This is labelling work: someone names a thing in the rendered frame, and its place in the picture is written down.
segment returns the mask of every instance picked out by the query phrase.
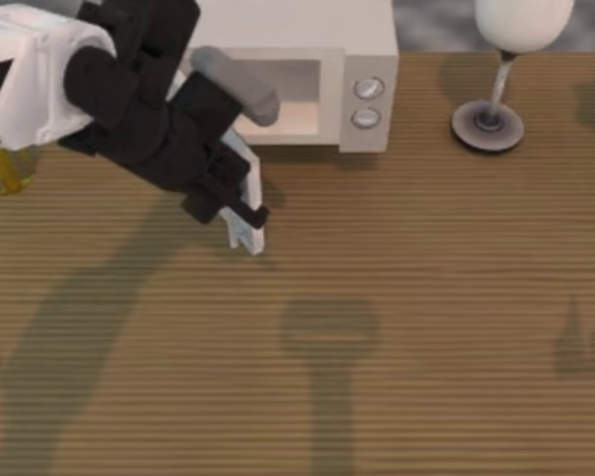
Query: yellow object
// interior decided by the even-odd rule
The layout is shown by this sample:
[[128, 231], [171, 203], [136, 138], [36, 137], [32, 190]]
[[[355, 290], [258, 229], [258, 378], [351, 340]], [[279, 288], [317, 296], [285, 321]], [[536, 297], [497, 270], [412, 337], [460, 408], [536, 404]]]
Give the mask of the yellow object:
[[19, 193], [29, 186], [36, 172], [35, 149], [10, 152], [0, 149], [0, 195]]

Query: wooden table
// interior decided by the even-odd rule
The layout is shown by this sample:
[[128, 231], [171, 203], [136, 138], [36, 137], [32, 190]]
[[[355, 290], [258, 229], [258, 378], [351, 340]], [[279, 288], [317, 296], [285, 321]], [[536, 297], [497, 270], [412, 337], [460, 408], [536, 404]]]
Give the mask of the wooden table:
[[486, 158], [448, 121], [495, 67], [403, 55], [387, 154], [260, 149], [259, 259], [48, 148], [0, 198], [0, 476], [595, 476], [595, 55], [521, 59]]

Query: background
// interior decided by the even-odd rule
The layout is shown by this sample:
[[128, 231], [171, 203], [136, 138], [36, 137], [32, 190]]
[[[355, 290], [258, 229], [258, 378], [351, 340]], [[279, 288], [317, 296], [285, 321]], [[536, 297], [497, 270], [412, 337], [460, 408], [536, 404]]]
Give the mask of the background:
[[[0, 0], [3, 3], [13, 1]], [[74, 14], [81, 0], [23, 0], [23, 3]], [[394, 0], [400, 48], [446, 52], [489, 50], [476, 30], [473, 3], [473, 0]], [[571, 23], [551, 49], [595, 52], [595, 0], [576, 1]]]

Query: dial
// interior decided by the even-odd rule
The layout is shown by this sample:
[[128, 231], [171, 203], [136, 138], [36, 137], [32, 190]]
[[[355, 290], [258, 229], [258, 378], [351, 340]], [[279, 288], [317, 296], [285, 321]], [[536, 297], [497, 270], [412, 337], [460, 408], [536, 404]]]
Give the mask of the dial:
[[381, 114], [373, 108], [366, 108], [353, 114], [352, 122], [359, 129], [372, 129], [381, 121]]
[[386, 86], [378, 77], [369, 77], [355, 83], [355, 94], [360, 99], [376, 99], [384, 93]]

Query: microwave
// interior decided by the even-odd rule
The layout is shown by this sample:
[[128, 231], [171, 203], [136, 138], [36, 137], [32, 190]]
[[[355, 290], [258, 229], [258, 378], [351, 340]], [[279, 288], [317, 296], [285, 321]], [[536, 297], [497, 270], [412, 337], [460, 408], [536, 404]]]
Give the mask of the microwave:
[[399, 71], [391, 0], [197, 0], [201, 16], [181, 68], [213, 46], [275, 87], [271, 127], [240, 117], [250, 145], [388, 147]]

